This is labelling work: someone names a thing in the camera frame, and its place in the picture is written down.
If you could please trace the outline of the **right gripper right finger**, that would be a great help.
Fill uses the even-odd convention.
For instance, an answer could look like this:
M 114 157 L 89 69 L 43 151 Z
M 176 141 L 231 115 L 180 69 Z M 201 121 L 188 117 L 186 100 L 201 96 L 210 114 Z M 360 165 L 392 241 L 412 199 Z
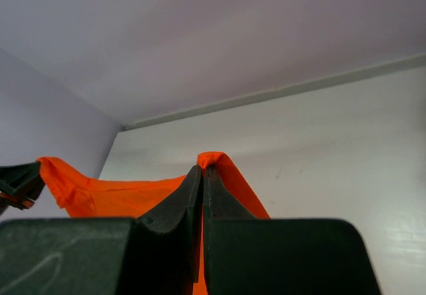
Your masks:
M 363 239 L 332 218 L 259 219 L 210 166 L 204 178 L 209 294 L 379 294 Z

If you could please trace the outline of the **orange t shirt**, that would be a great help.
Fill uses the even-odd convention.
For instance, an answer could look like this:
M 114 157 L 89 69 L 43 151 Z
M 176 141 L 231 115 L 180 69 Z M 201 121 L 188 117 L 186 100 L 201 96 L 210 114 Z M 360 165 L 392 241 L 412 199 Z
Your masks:
M 57 157 L 38 158 L 40 175 L 58 206 L 72 218 L 139 217 L 170 196 L 184 177 L 157 181 L 113 181 L 87 177 Z M 266 209 L 231 158 L 224 152 L 203 152 L 197 166 L 203 173 L 215 166 L 230 194 L 256 218 Z

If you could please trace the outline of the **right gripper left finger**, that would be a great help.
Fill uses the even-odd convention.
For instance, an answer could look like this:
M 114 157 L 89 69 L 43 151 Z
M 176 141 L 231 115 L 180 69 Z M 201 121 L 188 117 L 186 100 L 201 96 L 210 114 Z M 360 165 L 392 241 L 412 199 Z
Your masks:
M 202 171 L 137 218 L 1 224 L 2 294 L 191 294 L 198 280 Z

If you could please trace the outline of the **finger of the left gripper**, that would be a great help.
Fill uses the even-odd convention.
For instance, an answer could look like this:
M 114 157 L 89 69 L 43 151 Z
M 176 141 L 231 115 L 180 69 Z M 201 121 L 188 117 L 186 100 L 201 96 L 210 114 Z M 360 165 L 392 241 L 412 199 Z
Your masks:
M 8 208 L 30 209 L 39 198 L 45 182 L 38 161 L 1 166 L 1 214 Z

